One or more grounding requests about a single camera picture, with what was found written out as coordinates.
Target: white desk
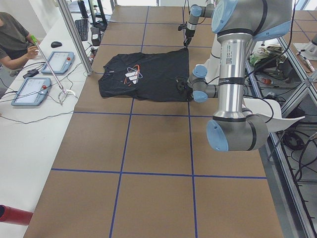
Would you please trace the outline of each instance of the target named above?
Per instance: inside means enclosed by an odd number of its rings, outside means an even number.
[[[63,45],[52,49],[52,41],[60,41]],[[85,49],[89,47],[87,41],[83,42],[83,45]],[[40,47],[46,57],[52,51],[73,51],[75,60],[67,73],[80,63],[62,18],[56,22],[41,42]],[[29,60],[26,65],[41,61],[44,61],[43,58],[38,56]],[[20,72],[10,88],[17,91],[24,80],[22,75],[34,67],[36,65]],[[81,93],[86,76],[82,65],[79,65],[69,76],[74,83],[72,90],[77,96]],[[49,77],[52,84],[56,83],[52,76]],[[65,89],[69,89],[71,86],[67,79],[64,79],[62,84]],[[55,84],[49,95],[57,100],[59,93],[60,89]],[[13,97],[14,94],[8,94],[0,101],[11,100]],[[11,101],[2,102],[0,103],[0,113],[6,118],[28,122],[70,112],[74,109],[76,102],[77,99],[74,96],[68,96],[61,106],[47,97],[40,106],[33,109],[13,107],[10,104]],[[21,124],[0,118],[0,204],[34,211],[71,116],[72,114],[62,115],[31,124]],[[0,237],[21,238],[26,229],[26,226],[0,223]]]

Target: black mouse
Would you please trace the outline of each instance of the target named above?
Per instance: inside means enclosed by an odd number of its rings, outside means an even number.
[[[52,48],[56,48],[56,47],[60,47],[60,46],[62,46],[62,43],[59,42],[59,41],[53,41],[53,42],[51,43],[51,47],[52,47]]]

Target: green tip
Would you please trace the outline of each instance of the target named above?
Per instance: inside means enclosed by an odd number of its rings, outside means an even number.
[[[32,38],[32,41],[33,41],[34,43],[37,42],[35,36],[32,35],[31,38]]]

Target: keyboard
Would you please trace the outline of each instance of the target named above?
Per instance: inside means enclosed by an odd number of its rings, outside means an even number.
[[[88,19],[75,20],[75,26],[77,28],[81,41],[88,40]]]

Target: person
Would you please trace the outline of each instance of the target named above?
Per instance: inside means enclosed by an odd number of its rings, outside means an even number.
[[[37,55],[31,34],[9,13],[0,12],[0,63],[17,70]]]

